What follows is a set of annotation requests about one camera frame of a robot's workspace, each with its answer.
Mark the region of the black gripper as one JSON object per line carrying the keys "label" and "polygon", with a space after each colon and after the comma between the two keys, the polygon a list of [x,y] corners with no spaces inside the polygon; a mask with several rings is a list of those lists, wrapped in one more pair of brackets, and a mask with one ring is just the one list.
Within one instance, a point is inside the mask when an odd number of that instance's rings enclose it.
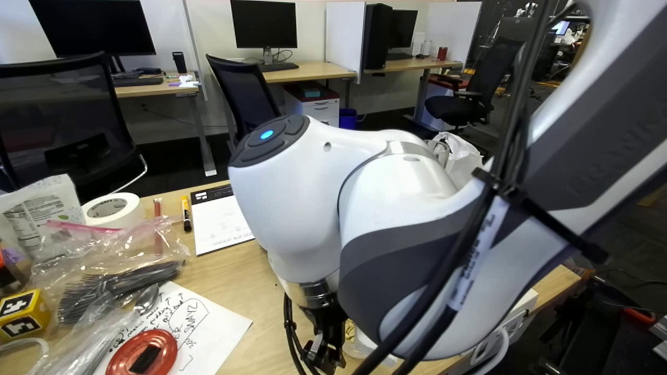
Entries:
{"label": "black gripper", "polygon": [[302,309],[313,324],[313,339],[296,343],[296,370],[300,375],[336,375],[345,368],[346,314],[338,304]]}

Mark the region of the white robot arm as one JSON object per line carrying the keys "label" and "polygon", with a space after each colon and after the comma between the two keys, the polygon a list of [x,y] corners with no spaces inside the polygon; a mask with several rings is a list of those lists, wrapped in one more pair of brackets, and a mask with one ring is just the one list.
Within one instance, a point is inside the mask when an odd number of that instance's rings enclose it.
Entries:
{"label": "white robot arm", "polygon": [[249,134],[227,173],[239,211],[333,371],[345,336],[405,371],[494,336],[521,296],[587,243],[667,158],[667,0],[574,0],[587,46],[543,104],[511,95],[507,131],[458,168],[403,129],[343,129],[285,115]]}

